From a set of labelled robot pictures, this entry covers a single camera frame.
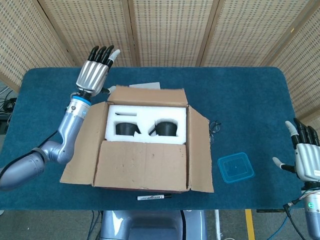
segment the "white foam insert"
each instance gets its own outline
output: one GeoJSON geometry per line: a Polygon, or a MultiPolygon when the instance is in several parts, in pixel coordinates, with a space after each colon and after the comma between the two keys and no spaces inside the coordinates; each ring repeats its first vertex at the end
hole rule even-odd
{"type": "Polygon", "coordinates": [[[187,139],[187,109],[170,106],[126,106],[110,105],[106,122],[105,139],[117,142],[139,142],[158,144],[184,144],[187,139]],[[159,136],[156,131],[149,133],[161,122],[173,122],[177,125],[176,136],[159,136]],[[136,124],[140,134],[134,136],[117,135],[119,123],[136,124]]]}

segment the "table surface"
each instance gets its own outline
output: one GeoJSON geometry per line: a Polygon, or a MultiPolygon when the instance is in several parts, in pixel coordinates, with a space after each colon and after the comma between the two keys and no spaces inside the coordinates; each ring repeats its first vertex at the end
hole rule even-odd
{"type": "MultiPolygon", "coordinates": [[[[28,152],[54,132],[75,92],[80,68],[35,68],[28,71],[0,155],[0,166],[28,152]]],[[[189,104],[210,121],[222,123],[211,145],[214,193],[189,191],[172,198],[137,201],[150,192],[109,190],[59,183],[63,165],[49,163],[27,184],[0,192],[0,209],[177,210],[267,209],[300,194],[302,183],[277,168],[272,157],[294,164],[285,127],[294,111],[282,72],[275,67],[114,67],[104,87],[160,82],[161,88],[184,88],[189,104]],[[245,152],[255,177],[227,184],[217,160],[245,152]]],[[[92,103],[106,101],[105,94],[92,103]]]]}

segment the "marker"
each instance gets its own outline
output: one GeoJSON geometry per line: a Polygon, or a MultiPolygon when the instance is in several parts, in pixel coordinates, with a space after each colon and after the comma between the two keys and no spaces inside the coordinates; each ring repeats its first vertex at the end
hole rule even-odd
{"type": "Polygon", "coordinates": [[[154,199],[169,199],[171,197],[172,197],[171,194],[161,194],[161,195],[137,196],[136,199],[138,201],[141,201],[141,200],[154,200],[154,199]]]}

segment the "floor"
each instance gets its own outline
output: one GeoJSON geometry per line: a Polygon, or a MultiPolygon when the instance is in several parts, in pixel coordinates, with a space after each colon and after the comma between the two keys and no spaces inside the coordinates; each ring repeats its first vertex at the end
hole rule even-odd
{"type": "MultiPolygon", "coordinates": [[[[0,94],[4,98],[9,90],[0,94]]],[[[10,93],[9,98],[16,96],[10,93]]],[[[5,135],[0,135],[0,150],[5,135]]],[[[216,240],[215,215],[213,210],[207,210],[207,239],[216,240]]],[[[220,210],[221,239],[248,240],[246,215],[244,210],[220,210]]],[[[303,209],[291,211],[297,227],[305,239],[308,237],[305,214],[303,209]]],[[[256,240],[267,240],[282,224],[285,213],[257,213],[252,210],[253,227],[256,240]]],[[[53,211],[7,210],[0,216],[0,240],[85,240],[92,219],[91,211],[53,211]]],[[[90,237],[94,240],[101,226],[98,220],[90,237]]],[[[282,231],[272,238],[273,240],[299,240],[291,223],[287,221],[282,231]]]]}

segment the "robotic arm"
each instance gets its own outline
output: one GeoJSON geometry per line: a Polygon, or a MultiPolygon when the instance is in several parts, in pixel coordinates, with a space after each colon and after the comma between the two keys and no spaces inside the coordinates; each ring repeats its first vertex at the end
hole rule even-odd
{"type": "Polygon", "coordinates": [[[302,195],[283,205],[293,227],[302,239],[304,237],[295,226],[289,208],[301,200],[304,200],[305,217],[310,237],[320,240],[320,143],[317,132],[311,127],[306,127],[298,119],[294,119],[295,126],[286,121],[295,152],[295,166],[282,163],[277,157],[273,162],[282,170],[297,175],[304,182],[301,188],[302,195]]]}
{"type": "Polygon", "coordinates": [[[79,91],[72,96],[57,130],[62,143],[49,140],[55,132],[31,152],[0,168],[0,191],[12,190],[42,174],[47,162],[65,165],[72,159],[77,135],[91,106],[90,98],[103,90],[109,69],[120,53],[118,49],[111,54],[113,48],[103,46],[98,51],[95,46],[82,66],[76,81],[79,91]]]}

